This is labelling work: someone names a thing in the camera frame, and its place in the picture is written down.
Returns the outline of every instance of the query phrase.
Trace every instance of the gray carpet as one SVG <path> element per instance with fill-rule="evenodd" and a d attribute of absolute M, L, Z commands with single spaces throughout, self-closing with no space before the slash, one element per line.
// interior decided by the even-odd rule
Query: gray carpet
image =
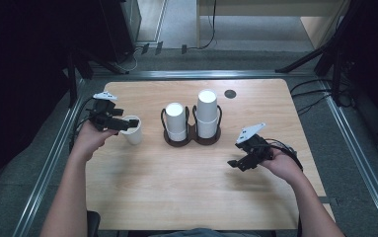
<path fill-rule="evenodd" d="M 181 54 L 178 49 L 163 49 L 160 54 L 155 55 L 155 50 L 152 49 L 145 54 L 136 53 L 138 66 L 129 75 L 112 75 L 109 71 L 96 65 L 94 79 L 88 82 L 81 93 L 86 98 L 103 91 L 106 83 L 110 81 L 147 79 L 137 76 L 138 73 L 144 71 L 175 70 L 262 70 L 268 74 L 267 78 L 271 76 L 284 78 L 288 86 L 292 88 L 298 83 L 315 78 L 313 76 L 276 75 L 268 73 L 269 71 L 266 70 L 284 66 L 305 53 L 190 50 L 186 54 Z M 303 65 L 298 71 L 310 72 L 316 61 L 313 60 Z M 127 68 L 134 65 L 135 61 L 132 58 L 122 64 Z M 298 89 L 297 92 L 313 89 L 319 89 L 319 86 L 317 84 L 306 85 Z M 294 103 L 299 109 L 321 97 L 322 95 L 318 94 L 299 97 L 294 100 Z M 14 233 L 52 142 L 67 113 L 67 105 L 68 95 L 65 95 L 41 128 L 33 144 L 14 158 L 1 172 L 0 236 L 10 236 Z M 361 139 L 364 151 L 368 154 L 378 175 L 378 154 L 369 132 L 354 109 L 346 109 L 345 112 L 352 120 L 353 128 Z M 327 103 L 323 101 L 300 119 L 327 195 L 331 200 L 338 225 L 347 236 L 378 236 L 378 210 L 361 179 Z M 38 236 L 59 184 L 66 157 L 67 144 L 62 149 L 61 158 L 36 213 L 29 236 Z M 100 231 L 100 236 L 115 236 L 115 231 Z M 280 230 L 277 231 L 277 236 L 295 236 L 295 231 Z"/>

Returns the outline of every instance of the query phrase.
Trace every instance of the person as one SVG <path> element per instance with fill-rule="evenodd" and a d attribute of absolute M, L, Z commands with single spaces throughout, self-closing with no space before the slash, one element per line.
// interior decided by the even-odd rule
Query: person
<path fill-rule="evenodd" d="M 117 131 L 98 131 L 89 121 L 84 122 L 69 155 L 40 236 L 87 236 L 86 163 L 92 158 L 93 153 L 104 145 L 105 140 L 114 134 L 117 134 Z M 344 236 L 296 163 L 278 149 L 271 148 L 271 152 L 273 159 L 265 160 L 261 165 L 292 187 L 302 219 L 302 236 Z M 204 236 L 203 233 L 219 236 L 218 232 L 208 229 L 194 229 L 186 234 L 176 233 L 167 236 L 188 236 L 190 233 L 191 236 Z"/>

